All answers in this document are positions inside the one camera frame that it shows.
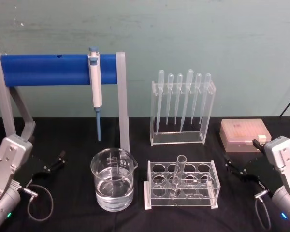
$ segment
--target plastic pipette bulb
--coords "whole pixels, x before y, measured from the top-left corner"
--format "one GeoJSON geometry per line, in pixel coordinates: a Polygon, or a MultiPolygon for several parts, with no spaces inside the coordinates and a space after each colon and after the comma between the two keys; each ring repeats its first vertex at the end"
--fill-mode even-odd
{"type": "Polygon", "coordinates": [[[158,75],[158,108],[157,108],[156,134],[158,133],[160,124],[163,84],[164,84],[164,70],[160,70],[158,75]]]}
{"type": "Polygon", "coordinates": [[[192,120],[193,120],[193,117],[194,117],[195,106],[197,104],[197,98],[198,98],[198,94],[199,94],[199,88],[200,88],[200,85],[201,85],[201,80],[202,80],[201,73],[197,73],[197,76],[195,78],[195,83],[194,83],[195,92],[194,92],[193,102],[192,102],[191,124],[192,124],[192,120]]]}
{"type": "Polygon", "coordinates": [[[203,118],[203,113],[204,113],[204,108],[205,108],[205,101],[206,101],[206,93],[208,91],[209,83],[211,82],[211,79],[212,79],[212,75],[209,74],[209,73],[206,74],[205,80],[204,80],[204,84],[203,84],[203,88],[202,88],[203,95],[202,95],[201,114],[200,114],[199,124],[201,123],[202,118],[203,118]]]}
{"type": "Polygon", "coordinates": [[[170,114],[170,105],[171,105],[171,92],[173,87],[173,74],[168,75],[168,99],[166,102],[166,125],[168,125],[169,114],[170,114]]]}
{"type": "Polygon", "coordinates": [[[192,78],[193,78],[193,70],[189,69],[188,72],[187,72],[187,78],[186,78],[185,100],[184,100],[184,108],[183,108],[183,113],[182,113],[182,119],[180,121],[180,132],[182,132],[182,129],[183,129],[183,126],[184,126],[184,122],[185,122],[187,104],[188,104],[188,98],[189,98],[189,92],[190,92],[192,78]]]}
{"type": "Polygon", "coordinates": [[[177,111],[178,111],[178,105],[179,105],[179,96],[181,93],[182,82],[183,82],[183,75],[180,73],[179,75],[177,75],[177,78],[176,78],[175,125],[176,125],[177,111]]]}

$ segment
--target black table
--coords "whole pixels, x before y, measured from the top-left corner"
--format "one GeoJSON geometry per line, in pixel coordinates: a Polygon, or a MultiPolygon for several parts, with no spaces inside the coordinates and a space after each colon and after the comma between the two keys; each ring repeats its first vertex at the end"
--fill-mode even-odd
{"type": "MultiPolygon", "coordinates": [[[[284,135],[290,138],[290,117],[262,118],[272,138],[284,135]]],[[[130,150],[139,163],[135,172],[134,199],[122,212],[110,213],[98,206],[93,177],[90,171],[92,157],[102,149],[119,146],[117,118],[102,119],[102,142],[97,142],[94,118],[36,118],[35,142],[32,154],[51,162],[66,151],[66,165],[54,176],[43,180],[54,198],[52,217],[44,223],[29,219],[26,207],[29,197],[22,201],[12,216],[0,228],[9,231],[57,232],[259,232],[254,194],[260,187],[254,182],[240,181],[227,172],[224,149],[218,136],[222,118],[211,118],[205,145],[156,145],[149,141],[149,118],[130,118],[130,150]],[[209,207],[154,207],[144,210],[143,181],[146,180],[147,161],[173,161],[184,154],[188,161],[214,160],[221,190],[218,209],[209,207]]],[[[18,131],[20,119],[15,120],[18,131]]],[[[0,120],[0,143],[4,129],[0,120]]],[[[280,217],[280,211],[264,197],[273,232],[290,232],[290,223],[280,217]]],[[[40,209],[47,215],[49,204],[40,209]]]]}

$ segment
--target clear acrylic rack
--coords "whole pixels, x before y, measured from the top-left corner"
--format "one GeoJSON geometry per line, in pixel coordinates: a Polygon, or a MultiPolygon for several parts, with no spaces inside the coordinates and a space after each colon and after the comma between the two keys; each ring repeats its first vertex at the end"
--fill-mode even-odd
{"type": "Polygon", "coordinates": [[[153,206],[210,206],[218,208],[220,182],[215,164],[187,162],[181,183],[174,187],[176,163],[148,161],[148,181],[144,182],[145,209],[153,206]]]}
{"type": "Polygon", "coordinates": [[[169,80],[173,80],[173,75],[172,78],[168,78],[167,83],[163,81],[163,78],[161,79],[162,82],[160,79],[158,83],[152,82],[151,146],[204,144],[216,93],[211,75],[207,74],[203,80],[201,74],[198,73],[192,81],[189,79],[183,83],[174,82],[172,84],[169,83],[169,80]]]}

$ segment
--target blue pipette stand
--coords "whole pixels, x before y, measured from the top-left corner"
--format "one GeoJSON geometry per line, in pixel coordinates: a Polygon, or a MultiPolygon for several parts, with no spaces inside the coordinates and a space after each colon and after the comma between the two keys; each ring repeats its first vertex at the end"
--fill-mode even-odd
{"type": "MultiPolygon", "coordinates": [[[[10,95],[25,121],[22,137],[28,139],[32,136],[35,127],[35,122],[17,89],[18,86],[93,86],[95,75],[89,73],[88,57],[90,56],[0,54],[0,109],[6,136],[16,134],[10,95]]],[[[101,54],[99,56],[99,71],[101,72],[100,85],[118,85],[120,146],[129,151],[125,53],[101,54]]],[[[94,87],[92,87],[92,94],[93,101],[95,101],[94,87]]],[[[98,140],[100,140],[100,108],[94,108],[96,110],[98,140]]]]}

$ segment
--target robotic arm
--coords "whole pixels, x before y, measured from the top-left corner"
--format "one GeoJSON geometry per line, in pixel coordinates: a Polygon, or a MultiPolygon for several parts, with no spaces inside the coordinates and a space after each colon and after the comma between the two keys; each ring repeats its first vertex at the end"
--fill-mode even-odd
{"type": "Polygon", "coordinates": [[[228,169],[241,179],[257,181],[265,190],[255,197],[261,200],[261,196],[269,194],[290,221],[290,139],[280,136],[265,145],[253,140],[253,145],[264,156],[254,158],[244,166],[235,164],[235,158],[227,157],[228,169]]]}
{"type": "Polygon", "coordinates": [[[32,143],[17,135],[3,139],[0,146],[0,225],[20,201],[19,190],[38,196],[27,188],[22,188],[13,180],[17,170],[28,160],[32,143]]]}
{"type": "Polygon", "coordinates": [[[272,201],[290,220],[290,139],[280,136],[266,143],[264,152],[269,163],[279,172],[283,183],[273,194],[272,201]]]}

